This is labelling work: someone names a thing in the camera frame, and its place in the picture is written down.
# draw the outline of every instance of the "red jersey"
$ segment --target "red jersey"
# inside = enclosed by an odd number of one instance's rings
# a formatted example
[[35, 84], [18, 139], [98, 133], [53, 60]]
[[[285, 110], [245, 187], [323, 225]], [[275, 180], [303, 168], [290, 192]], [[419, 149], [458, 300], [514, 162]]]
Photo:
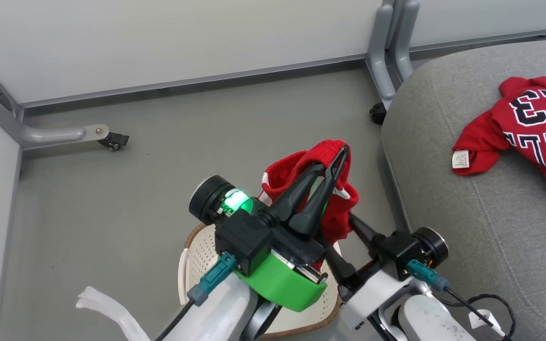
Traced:
[[511, 77], [500, 85], [503, 98], [467, 125], [453, 151], [469, 151], [469, 167], [455, 173], [485, 172], [499, 151], [514, 147], [546, 175], [546, 77]]

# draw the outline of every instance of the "gray fabric upholstery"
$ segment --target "gray fabric upholstery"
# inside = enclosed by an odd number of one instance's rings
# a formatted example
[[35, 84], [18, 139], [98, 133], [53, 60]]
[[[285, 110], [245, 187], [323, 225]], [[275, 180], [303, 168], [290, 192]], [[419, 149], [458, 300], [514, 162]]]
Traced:
[[[440, 273], [464, 298], [505, 298], [518, 320], [515, 341], [546, 341], [546, 179], [516, 151], [503, 153], [482, 175], [451, 170], [451, 147], [462, 129], [500, 99], [498, 86], [510, 76], [546, 76], [546, 41], [425, 64], [399, 89], [382, 138], [409, 226], [432, 227], [449, 244]], [[492, 306], [509, 330], [502, 305], [486, 300], [476, 306]], [[466, 328], [467, 313], [453, 309]], [[473, 335], [499, 339], [485, 327]]]

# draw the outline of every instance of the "brown basket rim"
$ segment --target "brown basket rim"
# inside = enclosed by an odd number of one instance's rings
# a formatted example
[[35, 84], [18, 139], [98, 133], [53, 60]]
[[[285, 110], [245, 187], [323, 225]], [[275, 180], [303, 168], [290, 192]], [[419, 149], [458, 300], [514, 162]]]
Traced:
[[[199, 224], [191, 233], [189, 234], [189, 237], [187, 238], [187, 241], [184, 242], [184, 248], [188, 249], [191, 246], [191, 243], [193, 242], [193, 239], [195, 239], [195, 236], [204, 228], [208, 227], [206, 224]], [[271, 333], [264, 333], [262, 337], [260, 337], [260, 340], [270, 340], [270, 339], [280, 339], [282, 337], [291, 337], [299, 334], [305, 334], [307, 332], [314, 332], [318, 329], [321, 329], [328, 324], [330, 324], [334, 319], [336, 319], [336, 316], [338, 316], [338, 312], [340, 311], [341, 306], [341, 300], [340, 296], [336, 296], [336, 306], [334, 306], [334, 309], [332, 309], [332, 312], [328, 317], [326, 317], [323, 321], [310, 324], [308, 326], [304, 326], [301, 328], [294, 328], [292, 330], [286, 330], [285, 332], [271, 332]]]

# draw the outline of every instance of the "jersey sleeve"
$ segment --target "jersey sleeve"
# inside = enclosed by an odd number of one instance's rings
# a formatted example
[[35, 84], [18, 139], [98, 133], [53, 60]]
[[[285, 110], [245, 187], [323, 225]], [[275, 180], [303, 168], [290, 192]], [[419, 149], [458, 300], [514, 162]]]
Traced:
[[479, 115], [466, 127], [452, 148], [453, 151], [469, 151], [469, 168], [456, 168], [459, 175], [482, 173], [490, 169], [499, 159], [499, 151], [509, 149], [503, 131], [492, 119], [492, 110]]

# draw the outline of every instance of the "teal connector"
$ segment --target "teal connector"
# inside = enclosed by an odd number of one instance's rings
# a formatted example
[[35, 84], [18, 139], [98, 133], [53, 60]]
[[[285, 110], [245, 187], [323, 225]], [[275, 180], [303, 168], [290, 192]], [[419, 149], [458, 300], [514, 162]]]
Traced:
[[189, 290], [187, 296], [201, 306], [212, 290], [219, 285], [236, 268], [237, 261], [229, 252], [226, 252], [216, 261], [216, 264], [201, 277], [199, 284]]
[[438, 275], [435, 270], [430, 269], [416, 259], [408, 262], [407, 270], [410, 276], [424, 281], [437, 291], [444, 291], [444, 288], [450, 284], [446, 278]]

